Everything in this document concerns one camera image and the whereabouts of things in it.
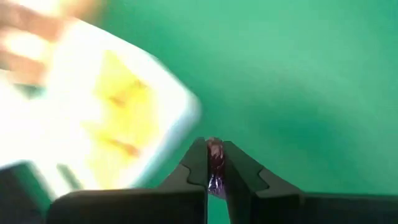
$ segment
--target blurry hand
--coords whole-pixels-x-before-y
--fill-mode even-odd
[[[0,0],[0,64],[13,83],[40,85],[70,17],[93,12],[97,0]]]

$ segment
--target purple bead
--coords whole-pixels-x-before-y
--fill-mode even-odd
[[[223,142],[218,138],[209,138],[206,142],[210,164],[208,193],[225,199]]]

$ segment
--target green background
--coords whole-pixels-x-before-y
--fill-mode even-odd
[[[307,191],[398,194],[398,1],[111,0],[100,27],[202,103],[146,186],[197,136],[218,136]],[[209,209],[228,223],[223,201]]]

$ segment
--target white plastic box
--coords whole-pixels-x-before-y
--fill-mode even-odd
[[[140,145],[139,156],[135,156],[133,161],[130,160],[128,165],[118,167],[117,161],[112,161],[112,156],[109,156],[111,154],[103,156],[98,170],[103,169],[107,172],[110,177],[107,181],[96,178],[96,168],[90,167],[86,161],[98,146],[94,144],[96,141],[90,137],[82,124],[92,123],[95,127],[97,124],[101,126],[103,120],[107,119],[107,114],[112,114],[104,112],[106,106],[102,103],[103,99],[100,100],[98,95],[93,94],[98,92],[98,80],[106,70],[104,64],[107,63],[109,56],[106,55],[109,52],[112,52],[113,58],[118,59],[120,66],[124,66],[119,68],[119,65],[110,65],[114,68],[111,71],[114,71],[115,77],[126,68],[139,80],[141,86],[151,90],[150,97],[145,99],[153,99],[149,108],[154,110],[150,113],[157,128],[156,133],[145,141],[145,144]],[[18,133],[19,129],[24,130],[13,137],[13,141],[20,139],[23,143],[13,145],[9,139],[7,147],[0,149],[0,154],[5,153],[5,148],[9,150],[10,147],[14,147],[14,152],[20,153],[9,155],[9,162],[19,159],[33,160],[39,178],[44,185],[52,189],[53,197],[71,191],[65,178],[56,169],[57,164],[67,165],[83,189],[120,189],[141,183],[162,162],[167,153],[170,153],[170,149],[178,143],[199,116],[199,104],[195,96],[153,56],[83,21],[71,21],[56,47],[47,77],[46,92],[38,99],[20,100],[16,106],[15,99],[21,99],[20,96],[3,95],[8,99],[3,98],[5,105],[2,108],[7,108],[8,111],[29,110],[29,113],[0,114],[10,123],[13,120],[18,121],[18,125],[13,127],[14,134]],[[146,124],[137,118],[134,121]],[[131,124],[128,130],[134,132],[134,128],[143,127]],[[6,159],[0,160],[1,162],[7,163]]]

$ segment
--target yellow substance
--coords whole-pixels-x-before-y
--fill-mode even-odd
[[[111,189],[120,171],[156,137],[155,95],[117,55],[106,51],[95,96],[103,103],[104,120],[83,124],[95,145],[88,163],[100,186]]]

